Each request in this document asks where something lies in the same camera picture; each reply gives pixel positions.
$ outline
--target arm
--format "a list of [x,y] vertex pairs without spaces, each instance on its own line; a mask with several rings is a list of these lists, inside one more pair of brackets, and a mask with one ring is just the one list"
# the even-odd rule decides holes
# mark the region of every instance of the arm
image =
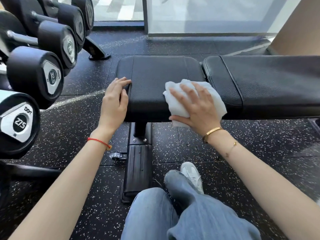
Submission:
[[[126,116],[128,96],[123,86],[131,81],[115,79],[102,100],[98,127],[90,137],[108,143]],[[78,221],[106,146],[88,141],[42,196],[9,240],[68,240]]]
[[[171,116],[192,127],[201,136],[216,127],[220,119],[209,92],[194,83],[194,90],[181,86],[188,94],[171,90],[172,95],[184,105],[190,118]],[[217,130],[208,137],[212,145],[232,166],[260,206],[291,240],[320,239],[320,207],[274,169],[253,155],[225,130]]]

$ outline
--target crosswalk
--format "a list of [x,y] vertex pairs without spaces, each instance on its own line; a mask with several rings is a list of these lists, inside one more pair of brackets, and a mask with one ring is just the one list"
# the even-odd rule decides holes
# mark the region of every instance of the crosswalk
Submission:
[[[71,0],[59,0],[70,4]],[[92,0],[95,21],[143,20],[142,0]]]

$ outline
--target person's right arm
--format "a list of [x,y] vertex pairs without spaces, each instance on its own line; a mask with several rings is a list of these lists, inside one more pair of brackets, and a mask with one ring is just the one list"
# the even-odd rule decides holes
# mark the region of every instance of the person's right arm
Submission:
[[[220,127],[214,101],[209,92],[194,84],[199,96],[190,88],[181,86],[188,94],[171,90],[172,95],[186,108],[190,118],[173,115],[204,136]],[[264,163],[237,142],[226,130],[211,133],[208,143],[231,165],[260,206],[290,240],[320,239],[320,207],[282,175]]]

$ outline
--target glass panel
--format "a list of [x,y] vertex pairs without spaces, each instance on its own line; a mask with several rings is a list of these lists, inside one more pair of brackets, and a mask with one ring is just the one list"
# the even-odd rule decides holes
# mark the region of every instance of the glass panel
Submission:
[[300,0],[146,0],[148,31],[277,33]]
[[[95,21],[143,20],[142,0],[92,0]],[[71,4],[71,0],[59,0]]]

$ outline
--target jeans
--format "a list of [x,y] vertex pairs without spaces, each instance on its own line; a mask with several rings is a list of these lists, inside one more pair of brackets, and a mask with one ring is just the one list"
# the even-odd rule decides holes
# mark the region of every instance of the jeans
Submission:
[[164,183],[183,210],[180,217],[163,189],[143,190],[131,205],[121,240],[261,240],[254,225],[199,193],[179,171],[169,171]]

